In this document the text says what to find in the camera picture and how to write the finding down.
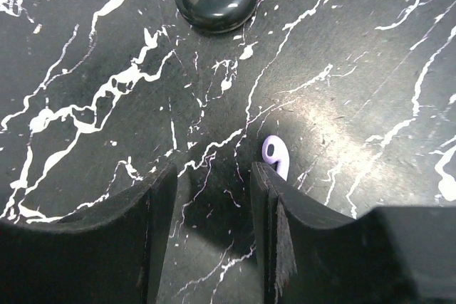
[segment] white earbud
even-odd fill
[[[276,172],[286,180],[290,168],[290,155],[284,141],[276,135],[268,136],[263,143],[261,153],[266,163],[270,165],[277,163]]]

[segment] marble tabletop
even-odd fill
[[[456,0],[259,0],[194,32],[173,0],[0,0],[0,214],[52,222],[179,168],[160,303],[260,303],[249,168],[353,218],[454,206]]]

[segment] wireless earbud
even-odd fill
[[[270,135],[264,141],[261,153],[266,163],[277,163],[276,172],[286,180],[290,168],[290,155],[284,141],[276,135]]]

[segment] white and purple object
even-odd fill
[[[270,165],[277,163],[276,172],[286,180],[290,168],[290,155],[284,141],[276,135],[268,136],[263,143],[261,153],[266,163]]]

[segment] black marble surface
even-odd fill
[[[249,165],[359,217],[456,202],[456,0],[259,0],[221,36],[173,0],[0,0],[2,219],[180,168],[160,303],[260,303]]]

